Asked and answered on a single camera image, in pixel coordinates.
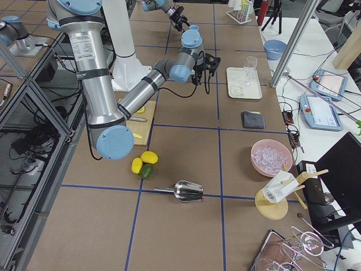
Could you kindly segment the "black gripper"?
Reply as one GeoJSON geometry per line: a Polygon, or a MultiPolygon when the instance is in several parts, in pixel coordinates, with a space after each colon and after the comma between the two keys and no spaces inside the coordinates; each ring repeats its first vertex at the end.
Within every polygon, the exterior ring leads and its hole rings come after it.
{"type": "Polygon", "coordinates": [[[200,53],[199,58],[193,67],[195,74],[192,76],[192,83],[194,85],[200,85],[203,75],[207,77],[207,79],[204,80],[204,83],[209,83],[210,78],[215,75],[220,62],[221,58],[219,57],[212,56],[208,53],[200,53]]]}
{"type": "Polygon", "coordinates": [[[169,18],[175,27],[182,27],[183,24],[188,25],[188,19],[182,15],[184,7],[171,7],[169,9],[169,18]]]}

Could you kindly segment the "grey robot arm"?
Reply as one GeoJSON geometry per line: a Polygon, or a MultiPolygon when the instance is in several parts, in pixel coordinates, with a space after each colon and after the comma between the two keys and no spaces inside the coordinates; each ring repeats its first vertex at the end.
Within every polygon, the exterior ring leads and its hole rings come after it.
{"type": "Polygon", "coordinates": [[[68,35],[77,79],[87,101],[90,146],[109,160],[130,153],[134,136],[126,126],[168,80],[195,85],[213,76],[220,58],[205,52],[197,25],[182,33],[175,59],[153,67],[137,59],[124,1],[48,1],[48,25],[68,35]]]}
{"type": "Polygon", "coordinates": [[[179,32],[184,32],[183,25],[190,26],[186,16],[182,14],[183,6],[173,6],[167,0],[141,1],[143,11],[162,10],[170,19],[172,26],[179,32]]]}

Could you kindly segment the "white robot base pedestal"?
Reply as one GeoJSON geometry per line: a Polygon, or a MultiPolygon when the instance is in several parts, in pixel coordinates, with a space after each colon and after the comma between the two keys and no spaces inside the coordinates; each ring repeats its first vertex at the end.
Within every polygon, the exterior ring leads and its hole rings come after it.
{"type": "Polygon", "coordinates": [[[116,60],[111,80],[114,91],[130,91],[150,71],[136,56],[125,1],[104,0],[102,8],[111,35],[116,60]]]}

